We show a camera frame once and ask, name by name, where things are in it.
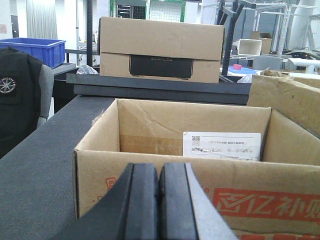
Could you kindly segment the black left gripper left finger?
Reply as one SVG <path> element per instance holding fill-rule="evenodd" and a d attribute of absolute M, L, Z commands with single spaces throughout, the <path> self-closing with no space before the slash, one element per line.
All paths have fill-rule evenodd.
<path fill-rule="evenodd" d="M 129 163 L 111 190 L 54 240 L 157 240 L 158 178 L 153 163 Z"/>

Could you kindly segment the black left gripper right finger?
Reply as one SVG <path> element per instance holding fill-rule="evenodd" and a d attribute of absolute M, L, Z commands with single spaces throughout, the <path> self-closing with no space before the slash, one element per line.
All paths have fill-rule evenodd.
<path fill-rule="evenodd" d="M 162 240 L 235 240 L 201 188 L 190 163 L 163 165 L 159 179 Z"/>

